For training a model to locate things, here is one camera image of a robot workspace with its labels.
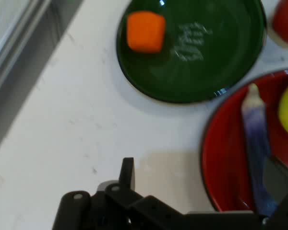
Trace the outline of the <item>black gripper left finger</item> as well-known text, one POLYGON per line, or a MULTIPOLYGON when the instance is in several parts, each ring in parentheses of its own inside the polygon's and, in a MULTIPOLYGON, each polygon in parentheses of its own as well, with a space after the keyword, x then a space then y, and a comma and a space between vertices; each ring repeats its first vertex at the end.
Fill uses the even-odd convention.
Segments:
POLYGON ((134 191, 134 159, 122 160, 117 182, 90 195, 66 193, 59 205, 54 230, 182 230, 185 216, 154 196, 134 191))

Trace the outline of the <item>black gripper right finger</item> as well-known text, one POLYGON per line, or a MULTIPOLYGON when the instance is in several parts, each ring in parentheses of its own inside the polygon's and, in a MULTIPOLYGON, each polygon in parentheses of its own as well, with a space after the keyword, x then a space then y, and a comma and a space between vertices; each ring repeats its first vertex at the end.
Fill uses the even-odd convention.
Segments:
POLYGON ((264 163, 264 187, 276 202, 273 214, 265 222, 265 230, 288 230, 288 166, 279 158, 264 163))

